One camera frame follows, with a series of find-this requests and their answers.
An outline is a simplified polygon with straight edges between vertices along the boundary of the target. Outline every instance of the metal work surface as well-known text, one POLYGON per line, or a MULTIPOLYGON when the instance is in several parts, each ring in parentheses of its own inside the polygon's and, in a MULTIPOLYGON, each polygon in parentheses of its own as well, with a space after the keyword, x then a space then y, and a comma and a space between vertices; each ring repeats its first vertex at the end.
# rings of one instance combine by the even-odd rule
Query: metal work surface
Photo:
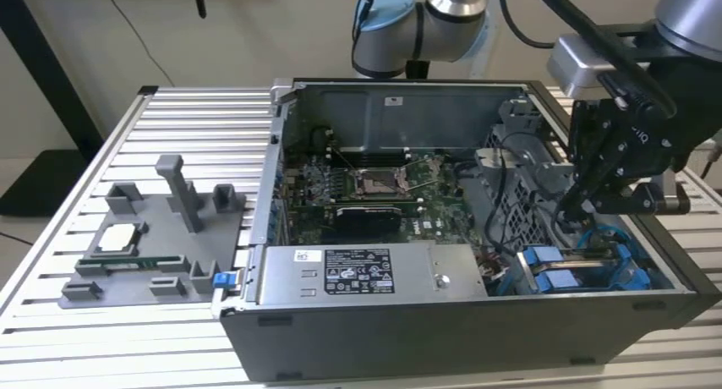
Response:
MULTIPOLYGON (((571 101, 554 92, 568 109, 571 101)), ((268 91, 253 89, 161 89, 153 96, 136 98, 0 293, 0 388, 264 387, 247 380, 221 325, 211 318, 209 304, 61 310, 55 301, 108 210, 103 196, 112 182, 136 181, 143 194, 168 193, 153 170, 161 153, 183 154, 183 173, 199 192, 209 192, 217 183, 232 183, 237 192, 247 193, 251 209, 244 213, 237 241, 237 259, 244 263, 271 125, 268 103, 268 91)), ((696 175, 686 172, 679 178, 692 197, 694 212, 660 217, 660 222, 722 287, 722 199, 696 175)), ((311 387, 660 389, 715 387, 719 382, 718 304, 680 330, 648 334, 603 367, 311 387)))

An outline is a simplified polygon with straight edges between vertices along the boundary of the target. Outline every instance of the black cable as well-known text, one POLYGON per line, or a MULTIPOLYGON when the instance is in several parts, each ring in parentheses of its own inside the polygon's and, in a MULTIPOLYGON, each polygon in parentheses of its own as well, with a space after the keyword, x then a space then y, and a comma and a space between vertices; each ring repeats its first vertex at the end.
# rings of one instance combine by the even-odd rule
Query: black cable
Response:
POLYGON ((354 27, 351 28, 351 41, 356 41, 356 25, 359 22, 359 8, 362 7, 362 0, 356 0, 356 7, 354 8, 354 27))
POLYGON ((667 118, 676 114, 676 104, 660 84, 631 59, 624 45, 615 35, 610 34, 570 0, 542 0, 559 18, 572 27, 582 40, 598 51, 602 57, 616 68, 616 71, 639 88, 651 99, 667 118))
POLYGON ((19 243, 23 243, 25 245, 33 245, 33 243, 31 243, 27 239, 21 239, 20 237, 16 237, 15 235, 9 235, 7 233, 3 233, 1 231, 0 231, 0 237, 13 239, 15 241, 17 241, 19 243))
POLYGON ((500 153, 500 149, 499 149, 499 162, 500 162, 499 186, 496 187, 496 196, 494 196, 494 207, 488 213, 488 217, 486 218, 484 238, 486 238, 486 241, 491 243, 494 249, 496 250, 499 254, 512 255, 514 252, 511 252, 511 250, 507 247, 504 247, 504 245, 492 238, 492 233, 491 233, 492 219, 494 219, 494 216, 496 215, 496 211, 499 211, 500 201, 504 194, 504 188, 507 186, 507 161, 504 160, 504 156, 500 153))
POLYGON ((703 171, 702 171, 702 175, 699 175, 699 178, 704 179, 707 177, 707 175, 710 174, 710 169, 711 169, 711 164, 714 162, 707 162, 703 166, 703 171))
POLYGON ((354 62, 354 53, 356 51, 356 44, 359 43, 359 36, 362 35, 362 26, 368 18, 368 13, 371 12, 371 8, 374 7, 374 1, 375 0, 366 0, 366 2, 363 3, 363 7, 360 8, 360 12, 356 12, 358 15, 354 16, 355 33, 354 33, 354 43, 351 45, 351 62, 354 62))
POLYGON ((558 230, 558 221, 559 221, 560 208, 562 208, 562 206, 556 205, 556 209, 554 209, 554 213, 551 213, 551 233, 554 234, 554 237, 556 237, 556 240, 559 241, 559 243, 562 243, 564 248, 570 248, 568 243, 566 242, 566 239, 564 239, 564 237, 562 236, 562 234, 559 233, 559 230, 558 230))
POLYGON ((131 30, 133 31, 135 36, 137 37, 137 41, 140 41, 140 44, 143 45, 143 49, 145 50, 145 53, 148 54, 149 60, 151 60, 152 63, 156 65, 156 68, 157 68, 157 70, 160 70, 160 72, 163 73, 163 76, 168 79, 168 83, 171 83, 171 86, 175 86, 176 84, 172 82, 171 76, 168 76, 168 73, 165 72, 165 70, 164 70, 163 67, 160 66, 160 63, 157 63, 157 60, 153 58, 152 53, 149 53, 148 45, 145 45, 145 41, 143 40, 143 37, 140 36, 140 33, 137 32, 137 29, 135 28, 133 23, 131 23, 131 20, 129 20, 128 16, 125 15, 125 13, 123 12, 123 10, 120 9, 120 6, 119 6, 117 3, 115 2, 115 0, 111 0, 111 3, 113 4, 115 9, 116 9, 117 12, 120 13, 120 16, 123 16, 123 19, 124 19, 125 22, 128 23, 128 26, 131 27, 131 30))
POLYGON ((514 32, 514 35, 522 41, 524 44, 527 44, 530 47, 538 48, 538 49, 551 49, 554 47, 554 42, 540 42, 534 41, 531 38, 528 38, 522 30, 519 30, 519 26, 514 22, 511 18, 511 13, 508 12, 508 4, 507 0, 499 0, 499 6, 500 6, 500 13, 504 16, 504 21, 507 22, 508 29, 511 32, 514 32))

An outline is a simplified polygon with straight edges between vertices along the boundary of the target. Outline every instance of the blue latch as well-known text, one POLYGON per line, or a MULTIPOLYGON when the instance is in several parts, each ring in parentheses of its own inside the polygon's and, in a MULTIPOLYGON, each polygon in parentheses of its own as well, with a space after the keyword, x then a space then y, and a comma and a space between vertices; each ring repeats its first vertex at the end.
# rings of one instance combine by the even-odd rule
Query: blue latch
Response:
POLYGON ((220 272, 213 276, 213 289, 231 289, 236 287, 236 273, 220 272))

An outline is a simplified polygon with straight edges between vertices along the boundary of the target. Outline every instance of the cable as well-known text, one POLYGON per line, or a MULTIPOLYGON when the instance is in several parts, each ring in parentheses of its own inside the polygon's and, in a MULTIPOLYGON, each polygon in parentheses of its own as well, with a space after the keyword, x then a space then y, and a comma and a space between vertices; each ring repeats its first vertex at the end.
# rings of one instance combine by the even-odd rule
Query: cable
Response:
POLYGON ((599 227, 587 230, 587 232, 582 234, 582 238, 579 238, 579 242, 576 243, 576 248, 582 248, 587 244, 587 241, 595 231, 612 231, 627 242, 631 241, 630 235, 619 227, 600 225, 599 227))
POLYGON ((699 175, 699 178, 704 179, 707 177, 707 175, 710 174, 710 169, 711 169, 711 164, 714 162, 707 162, 703 166, 703 171, 702 171, 702 175, 699 175))
POLYGON ((496 214, 496 211, 499 210, 500 201, 504 194, 504 188, 507 186, 507 161, 504 160, 504 155, 500 153, 500 149, 499 149, 499 161, 500 161, 499 186, 496 187, 496 196, 494 197, 494 207, 488 213, 488 217, 486 218, 484 238, 491 243, 494 249, 496 250, 499 254, 508 255, 508 254, 512 254, 511 250, 507 247, 504 247, 504 245, 492 238, 492 233, 491 233, 494 215, 496 214))
POLYGON ((356 0, 356 7, 354 9, 354 26, 351 28, 351 41, 356 41, 356 25, 359 24, 359 8, 362 7, 362 0, 356 0))
POLYGON ((117 3, 115 2, 115 0, 111 0, 111 3, 113 4, 115 9, 116 9, 117 12, 120 13, 120 16, 123 16, 123 19, 124 19, 125 22, 128 23, 128 25, 129 25, 129 27, 131 27, 131 30, 133 31, 135 36, 137 37, 137 41, 140 41, 140 44, 143 45, 143 49, 145 50, 145 53, 148 54, 149 60, 151 60, 152 63, 156 65, 157 70, 160 70, 160 72, 163 73, 163 76, 164 76, 165 79, 168 80, 168 83, 171 83, 171 86, 175 86, 176 84, 172 82, 171 76, 168 76, 168 73, 165 72, 165 70, 164 70, 163 67, 160 66, 160 63, 157 63, 157 60, 153 58, 152 53, 149 53, 148 45, 145 45, 145 41, 143 40, 143 37, 140 36, 140 33, 139 33, 137 30, 135 29, 135 25, 133 25, 133 23, 131 23, 131 20, 129 20, 128 16, 125 15, 125 13, 123 12, 123 10, 120 9, 120 6, 119 6, 117 3))
MULTIPOLYGON (((374 1, 375 0, 366 0, 363 3, 363 7, 360 8, 360 11, 358 11, 356 15, 354 16, 354 43, 351 45, 351 62, 354 62, 354 53, 356 51, 356 44, 359 43, 359 36, 362 35, 362 26, 368 18, 368 13, 371 12, 371 8, 374 7, 374 1)), ((356 8, 359 7, 362 0, 356 2, 356 8)))
POLYGON ((551 233, 554 234, 554 237, 556 237, 559 243, 564 246, 564 248, 570 248, 568 243, 566 242, 564 237, 559 233, 559 227, 558 227, 558 221, 559 221, 559 211, 562 206, 556 205, 556 209, 554 209, 554 212, 551 213, 551 233))
POLYGON ((499 6, 500 6, 500 13, 504 16, 504 21, 507 22, 508 29, 511 32, 514 32, 514 35, 522 41, 524 44, 527 44, 530 47, 538 48, 538 49, 551 49, 554 47, 552 42, 540 42, 534 41, 531 38, 528 38, 522 30, 519 30, 519 27, 516 26, 516 23, 514 22, 511 18, 511 13, 508 13, 508 4, 507 0, 499 0, 499 6))
POLYGON ((9 238, 9 239, 13 239, 15 241, 17 241, 19 243, 23 243, 25 245, 33 245, 33 243, 31 243, 27 239, 21 239, 20 237, 16 237, 15 235, 9 235, 7 233, 3 233, 0 231, 0 237, 5 237, 5 238, 9 238))

